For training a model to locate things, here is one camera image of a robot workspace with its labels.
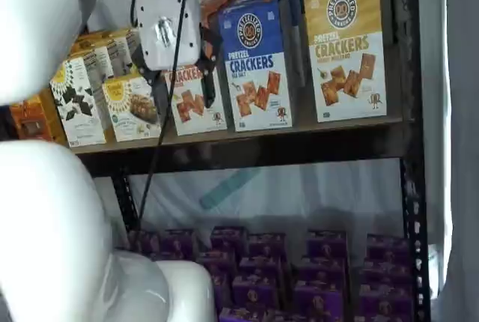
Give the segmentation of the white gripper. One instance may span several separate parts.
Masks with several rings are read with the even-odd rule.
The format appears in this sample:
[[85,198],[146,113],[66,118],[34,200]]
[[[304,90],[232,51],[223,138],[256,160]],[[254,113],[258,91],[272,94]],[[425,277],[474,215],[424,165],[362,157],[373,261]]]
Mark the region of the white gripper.
[[222,37],[200,25],[199,0],[136,0],[141,46],[132,54],[136,70],[151,87],[162,127],[168,124],[168,87],[160,70],[193,65],[201,73],[204,106],[216,98],[213,71],[218,62]]

